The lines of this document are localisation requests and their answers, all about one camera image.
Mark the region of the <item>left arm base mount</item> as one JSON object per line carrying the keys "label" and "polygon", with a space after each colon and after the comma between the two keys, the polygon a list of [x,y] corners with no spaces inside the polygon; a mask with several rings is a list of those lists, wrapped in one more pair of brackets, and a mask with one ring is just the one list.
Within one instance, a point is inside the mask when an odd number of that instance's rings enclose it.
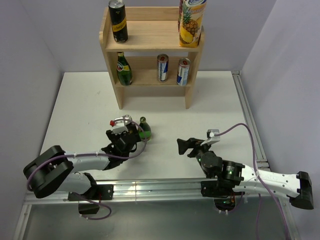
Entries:
{"label": "left arm base mount", "polygon": [[69,192],[67,200],[69,202],[81,202],[78,204],[78,212],[80,215],[93,218],[90,215],[98,213],[102,208],[102,201],[108,201],[113,199],[114,185],[113,184],[98,184],[92,189],[89,189],[83,194]]}

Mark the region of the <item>black can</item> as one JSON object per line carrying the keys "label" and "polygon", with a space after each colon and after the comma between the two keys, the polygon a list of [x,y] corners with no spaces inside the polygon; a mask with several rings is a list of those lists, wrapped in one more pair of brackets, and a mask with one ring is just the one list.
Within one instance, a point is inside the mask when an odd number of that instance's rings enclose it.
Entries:
{"label": "black can", "polygon": [[123,118],[125,119],[124,123],[129,131],[130,134],[136,134],[137,131],[137,126],[132,122],[133,119],[129,114],[126,114],[123,116]]}
{"label": "black can", "polygon": [[122,0],[110,0],[108,9],[113,38],[117,43],[125,43],[129,39],[125,4]]}

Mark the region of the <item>silver red-top can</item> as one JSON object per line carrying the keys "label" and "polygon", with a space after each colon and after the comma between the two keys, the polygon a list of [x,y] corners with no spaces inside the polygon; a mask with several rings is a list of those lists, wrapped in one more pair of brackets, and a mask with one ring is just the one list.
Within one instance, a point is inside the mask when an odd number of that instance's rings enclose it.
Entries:
{"label": "silver red-top can", "polygon": [[188,58],[181,58],[179,60],[177,78],[176,78],[176,83],[179,86],[186,86],[187,85],[190,64],[191,64],[191,62]]}
{"label": "silver red-top can", "polygon": [[166,54],[157,56],[157,78],[160,82],[165,82],[168,78],[169,57]]}

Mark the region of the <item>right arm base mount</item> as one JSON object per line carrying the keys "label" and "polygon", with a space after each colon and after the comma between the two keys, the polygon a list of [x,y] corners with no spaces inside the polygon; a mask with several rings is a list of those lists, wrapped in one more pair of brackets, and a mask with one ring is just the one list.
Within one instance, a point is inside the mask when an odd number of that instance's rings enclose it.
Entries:
{"label": "right arm base mount", "polygon": [[214,207],[219,214],[228,216],[236,211],[242,203],[244,191],[235,192],[233,183],[222,180],[205,180],[200,182],[201,195],[213,198]]}

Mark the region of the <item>green glass bottle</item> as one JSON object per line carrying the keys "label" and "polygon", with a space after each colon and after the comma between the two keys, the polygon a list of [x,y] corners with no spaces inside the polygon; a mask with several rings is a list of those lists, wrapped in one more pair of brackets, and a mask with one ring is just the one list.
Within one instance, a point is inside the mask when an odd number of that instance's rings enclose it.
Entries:
{"label": "green glass bottle", "polygon": [[117,77],[123,86],[129,86],[133,81],[132,69],[125,58],[124,52],[117,52]]}
{"label": "green glass bottle", "polygon": [[152,136],[152,131],[150,125],[147,123],[147,120],[144,116],[139,119],[140,128],[138,129],[139,137],[143,141],[149,141]]}

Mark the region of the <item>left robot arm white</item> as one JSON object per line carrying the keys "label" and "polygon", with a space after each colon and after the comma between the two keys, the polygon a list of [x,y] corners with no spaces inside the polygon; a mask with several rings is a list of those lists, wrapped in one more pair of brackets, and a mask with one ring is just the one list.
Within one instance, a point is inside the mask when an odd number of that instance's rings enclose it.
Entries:
{"label": "left robot arm white", "polygon": [[107,171],[123,162],[139,156],[135,151],[139,142],[147,142],[150,136],[136,122],[117,118],[110,121],[106,131],[110,144],[95,152],[67,152],[54,145],[39,155],[24,169],[27,189],[42,199],[56,191],[75,192],[86,200],[98,193],[95,179],[88,170]]}

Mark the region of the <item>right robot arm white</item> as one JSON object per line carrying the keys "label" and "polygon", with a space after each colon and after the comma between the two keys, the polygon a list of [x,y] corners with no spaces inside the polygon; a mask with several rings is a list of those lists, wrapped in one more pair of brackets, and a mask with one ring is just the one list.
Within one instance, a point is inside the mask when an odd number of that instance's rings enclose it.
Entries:
{"label": "right robot arm white", "polygon": [[296,208],[314,209],[312,182],[309,174],[299,171],[296,174],[281,174],[224,160],[217,156],[204,140],[189,138],[177,139],[178,153],[191,152],[189,158],[196,158],[207,178],[202,181],[201,194],[209,198],[223,198],[242,193],[270,194],[288,199]]}

